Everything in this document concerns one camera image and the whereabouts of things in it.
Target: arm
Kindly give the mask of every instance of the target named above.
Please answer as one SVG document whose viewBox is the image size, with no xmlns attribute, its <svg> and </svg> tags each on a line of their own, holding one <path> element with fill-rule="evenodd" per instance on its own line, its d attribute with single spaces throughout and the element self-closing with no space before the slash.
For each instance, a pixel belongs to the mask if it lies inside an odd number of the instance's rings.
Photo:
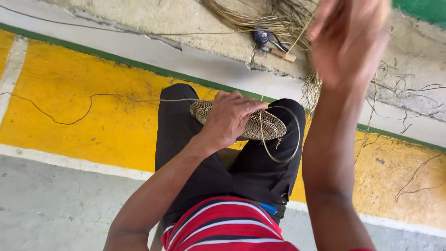
<svg viewBox="0 0 446 251">
<path fill-rule="evenodd" d="M 198 165 L 234 143 L 251 113 L 267 107 L 262 101 L 242 97 L 238 91 L 219 92 L 202 131 L 125 202 L 110 226 L 104 250 L 147 251 L 149 231 L 164 216 Z"/>
<path fill-rule="evenodd" d="M 368 83 L 387 45 L 387 12 L 387 1 L 325 0 L 309 30 L 313 64 L 324 83 L 302 171 L 320 251 L 374 249 L 352 205 L 353 142 Z"/>
</svg>

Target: dried grass bundle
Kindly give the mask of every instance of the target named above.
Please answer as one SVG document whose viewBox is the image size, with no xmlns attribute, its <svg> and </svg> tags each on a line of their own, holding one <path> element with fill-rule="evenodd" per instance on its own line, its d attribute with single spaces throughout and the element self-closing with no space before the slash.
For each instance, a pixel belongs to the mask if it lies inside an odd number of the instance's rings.
<svg viewBox="0 0 446 251">
<path fill-rule="evenodd" d="M 268 30 L 280 40 L 290 42 L 293 46 L 305 51 L 310 59 L 311 45 L 303 33 L 313 18 L 313 13 L 308 10 L 309 7 L 316 6 L 313 1 L 305 1 L 309 5 L 306 7 L 304 2 L 300 1 L 267 0 L 267 5 L 270 8 L 269 13 L 256 16 L 234 12 L 219 5 L 216 0 L 201 0 L 201 2 L 225 25 L 246 33 L 259 28 Z M 309 114 L 313 114 L 319 99 L 321 85 L 322 80 L 319 74 L 310 66 L 302 90 L 305 100 L 303 105 L 309 109 Z"/>
</svg>

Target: blue object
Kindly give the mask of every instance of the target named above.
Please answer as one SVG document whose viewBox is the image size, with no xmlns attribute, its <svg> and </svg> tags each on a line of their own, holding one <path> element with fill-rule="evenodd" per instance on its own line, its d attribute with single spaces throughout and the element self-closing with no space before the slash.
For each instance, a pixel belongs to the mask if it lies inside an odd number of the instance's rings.
<svg viewBox="0 0 446 251">
<path fill-rule="evenodd" d="M 254 42 L 260 46 L 266 44 L 271 37 L 271 33 L 264 29 L 258 29 L 252 32 Z"/>
<path fill-rule="evenodd" d="M 259 202 L 259 206 L 263 208 L 263 210 L 265 210 L 267 213 L 270 213 L 272 215 L 276 214 L 276 208 L 271 205 Z"/>
</svg>

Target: gray floor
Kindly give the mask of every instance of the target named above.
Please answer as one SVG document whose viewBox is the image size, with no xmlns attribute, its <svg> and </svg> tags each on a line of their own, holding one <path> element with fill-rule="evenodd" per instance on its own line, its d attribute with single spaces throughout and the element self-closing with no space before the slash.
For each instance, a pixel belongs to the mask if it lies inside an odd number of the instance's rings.
<svg viewBox="0 0 446 251">
<path fill-rule="evenodd" d="M 107 230 L 142 181 L 0 158 L 0 249 L 102 250 Z M 287 210 L 284 238 L 316 250 L 308 213 Z M 446 239 L 366 225 L 380 251 L 444 251 Z"/>
</svg>

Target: wooden handle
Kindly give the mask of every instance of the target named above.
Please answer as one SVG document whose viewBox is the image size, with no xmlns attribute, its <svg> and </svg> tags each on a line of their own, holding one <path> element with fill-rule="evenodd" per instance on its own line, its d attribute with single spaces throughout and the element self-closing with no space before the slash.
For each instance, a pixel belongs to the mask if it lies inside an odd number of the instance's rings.
<svg viewBox="0 0 446 251">
<path fill-rule="evenodd" d="M 270 50 L 271 54 L 276 55 L 279 58 L 284 58 L 285 60 L 294 62 L 296 60 L 296 56 L 295 55 L 291 55 L 291 54 L 286 54 L 285 52 L 278 50 L 278 49 L 274 49 L 271 48 Z"/>
</svg>

